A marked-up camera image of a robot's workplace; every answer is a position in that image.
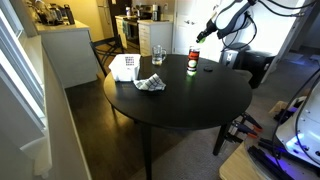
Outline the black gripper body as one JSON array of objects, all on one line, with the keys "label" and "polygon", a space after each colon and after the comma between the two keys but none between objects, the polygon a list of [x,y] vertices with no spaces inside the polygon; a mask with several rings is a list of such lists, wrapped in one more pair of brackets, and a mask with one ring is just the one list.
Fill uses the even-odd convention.
[{"label": "black gripper body", "polygon": [[213,20],[209,20],[206,23],[206,29],[204,30],[204,35],[209,36],[211,33],[217,31],[217,26]]}]

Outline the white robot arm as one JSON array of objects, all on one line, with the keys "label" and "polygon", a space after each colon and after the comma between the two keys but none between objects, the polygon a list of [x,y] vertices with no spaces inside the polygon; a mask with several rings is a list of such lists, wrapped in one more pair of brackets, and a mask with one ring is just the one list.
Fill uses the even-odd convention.
[{"label": "white robot arm", "polygon": [[[206,29],[197,36],[197,43],[202,43],[213,32],[219,39],[238,32],[248,26],[248,22],[255,24],[249,9],[256,3],[261,3],[268,11],[282,17],[300,17],[302,9],[314,6],[319,0],[312,0],[309,4],[299,7],[294,14],[281,14],[263,0],[231,0],[214,9],[215,14],[206,24]],[[298,159],[320,167],[320,80],[316,79],[308,94],[304,96],[302,104],[286,121],[278,121],[275,136],[282,143],[285,150]]]}]

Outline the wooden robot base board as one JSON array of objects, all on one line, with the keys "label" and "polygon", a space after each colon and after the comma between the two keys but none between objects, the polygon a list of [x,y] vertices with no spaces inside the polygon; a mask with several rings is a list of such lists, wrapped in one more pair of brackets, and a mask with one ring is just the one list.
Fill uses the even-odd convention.
[{"label": "wooden robot base board", "polygon": [[245,145],[241,143],[219,168],[222,180],[265,180],[251,161]]}]

